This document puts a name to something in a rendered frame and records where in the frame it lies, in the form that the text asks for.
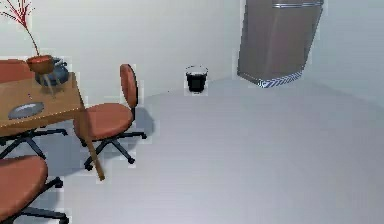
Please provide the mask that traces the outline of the black bin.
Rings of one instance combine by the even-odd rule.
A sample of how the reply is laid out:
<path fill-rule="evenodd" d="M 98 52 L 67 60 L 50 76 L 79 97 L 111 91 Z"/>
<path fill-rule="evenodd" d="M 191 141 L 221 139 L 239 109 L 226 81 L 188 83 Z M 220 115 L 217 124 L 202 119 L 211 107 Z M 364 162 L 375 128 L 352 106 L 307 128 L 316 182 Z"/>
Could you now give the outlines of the black bin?
<path fill-rule="evenodd" d="M 205 89 L 208 69 L 204 66 L 192 65 L 186 68 L 186 78 L 190 92 L 201 93 Z"/>

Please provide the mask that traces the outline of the orange office chair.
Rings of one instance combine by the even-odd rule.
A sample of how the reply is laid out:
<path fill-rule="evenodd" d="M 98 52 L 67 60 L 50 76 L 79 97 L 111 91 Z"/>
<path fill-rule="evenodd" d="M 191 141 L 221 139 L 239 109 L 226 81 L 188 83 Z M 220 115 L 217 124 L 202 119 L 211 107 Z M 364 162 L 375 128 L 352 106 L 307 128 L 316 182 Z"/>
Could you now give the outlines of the orange office chair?
<path fill-rule="evenodd" d="M 59 224 L 69 224 L 65 213 L 30 207 L 51 187 L 63 186 L 59 177 L 49 182 L 47 177 L 48 166 L 39 156 L 0 159 L 0 224 L 13 224 L 22 215 L 57 219 Z"/>
<path fill-rule="evenodd" d="M 147 135 L 144 132 L 128 132 L 135 121 L 138 84 L 134 69 L 129 64 L 122 64 L 119 73 L 127 106 L 120 103 L 103 103 L 91 106 L 85 112 L 90 123 L 90 139 L 93 142 L 99 142 L 95 153 L 99 155 L 107 145 L 112 144 L 129 164 L 134 164 L 135 159 L 119 143 L 119 139 L 136 136 L 146 139 Z"/>
<path fill-rule="evenodd" d="M 0 83 L 30 79 L 32 77 L 33 73 L 30 71 L 25 61 L 18 59 L 0 60 Z M 23 142 L 26 142 L 38 156 L 45 159 L 45 155 L 37 146 L 33 138 L 56 133 L 67 135 L 67 131 L 65 129 L 52 129 L 46 131 L 31 129 L 18 134 L 0 137 L 1 146 L 5 146 L 8 141 L 12 141 L 12 143 L 0 153 L 0 159 L 7 156 L 13 149 Z"/>

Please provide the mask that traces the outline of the brown grey fridge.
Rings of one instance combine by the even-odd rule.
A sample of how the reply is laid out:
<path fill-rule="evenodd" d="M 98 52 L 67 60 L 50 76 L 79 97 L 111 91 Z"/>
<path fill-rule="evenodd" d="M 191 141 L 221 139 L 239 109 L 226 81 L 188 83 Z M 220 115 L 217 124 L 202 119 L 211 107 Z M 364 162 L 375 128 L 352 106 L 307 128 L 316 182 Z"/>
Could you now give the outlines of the brown grey fridge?
<path fill-rule="evenodd" d="M 261 88 L 302 76 L 323 5 L 273 8 L 274 3 L 324 0 L 246 0 L 237 74 Z"/>

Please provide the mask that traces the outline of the blue grey kettle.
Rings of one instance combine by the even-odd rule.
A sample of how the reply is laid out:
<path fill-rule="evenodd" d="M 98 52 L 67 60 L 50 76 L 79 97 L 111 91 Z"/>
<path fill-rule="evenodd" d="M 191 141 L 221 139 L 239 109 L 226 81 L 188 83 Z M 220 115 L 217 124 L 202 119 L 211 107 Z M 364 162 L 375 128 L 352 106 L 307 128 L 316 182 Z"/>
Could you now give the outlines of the blue grey kettle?
<path fill-rule="evenodd" d="M 46 58 L 48 57 L 36 56 L 35 58 L 38 58 L 38 59 L 33 59 L 34 62 L 40 62 L 42 60 L 46 61 L 47 60 Z M 52 61 L 53 61 L 52 63 L 54 64 L 54 69 L 52 73 L 48 74 L 48 79 L 50 81 L 51 86 L 56 86 L 58 84 L 57 79 L 61 84 L 68 81 L 69 71 L 66 68 L 67 62 L 65 62 L 62 58 L 58 58 L 58 57 L 52 57 Z M 48 86 L 47 81 L 38 73 L 35 73 L 35 81 L 42 86 Z"/>

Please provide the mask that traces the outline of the brown wooden table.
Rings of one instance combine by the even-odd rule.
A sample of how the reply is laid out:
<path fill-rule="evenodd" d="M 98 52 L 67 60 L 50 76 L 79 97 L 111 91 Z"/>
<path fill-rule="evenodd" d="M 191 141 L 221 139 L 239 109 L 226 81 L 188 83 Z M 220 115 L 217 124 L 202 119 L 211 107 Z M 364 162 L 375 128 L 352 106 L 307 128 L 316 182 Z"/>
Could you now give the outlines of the brown wooden table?
<path fill-rule="evenodd" d="M 44 110 L 29 118 L 8 119 L 11 109 L 31 102 L 42 102 Z M 34 78 L 0 84 L 0 137 L 70 119 L 79 120 L 81 137 L 86 142 L 98 177 L 103 181 L 104 171 L 89 135 L 91 125 L 88 122 L 88 115 L 85 112 L 74 72 L 70 72 L 66 83 L 54 88 L 54 95 L 51 95 L 44 86 L 40 86 Z"/>

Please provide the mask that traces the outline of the red house plant in pot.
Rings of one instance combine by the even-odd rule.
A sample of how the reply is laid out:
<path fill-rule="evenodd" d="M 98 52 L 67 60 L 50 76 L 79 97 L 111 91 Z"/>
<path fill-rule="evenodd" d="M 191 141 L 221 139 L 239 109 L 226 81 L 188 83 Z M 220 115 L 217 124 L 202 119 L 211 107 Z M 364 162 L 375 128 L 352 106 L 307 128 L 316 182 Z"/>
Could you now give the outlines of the red house plant in pot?
<path fill-rule="evenodd" d="M 51 55 L 42 55 L 38 48 L 37 42 L 30 31 L 28 26 L 28 16 L 33 12 L 31 0 L 0 0 L 0 15 L 8 19 L 15 21 L 21 25 L 30 37 L 34 50 L 35 56 L 29 57 L 26 63 L 29 69 L 37 73 L 38 75 L 49 74 L 54 70 L 54 60 Z"/>

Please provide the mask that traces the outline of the grey plate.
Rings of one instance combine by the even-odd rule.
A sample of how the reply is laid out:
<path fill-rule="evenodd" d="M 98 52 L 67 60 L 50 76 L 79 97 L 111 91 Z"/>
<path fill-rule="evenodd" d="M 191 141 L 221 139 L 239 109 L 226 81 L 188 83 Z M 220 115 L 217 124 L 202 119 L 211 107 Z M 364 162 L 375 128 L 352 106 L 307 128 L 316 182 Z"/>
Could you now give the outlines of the grey plate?
<path fill-rule="evenodd" d="M 28 118 L 41 113 L 43 110 L 44 110 L 43 102 L 26 103 L 13 108 L 8 113 L 8 118 L 10 120 Z"/>

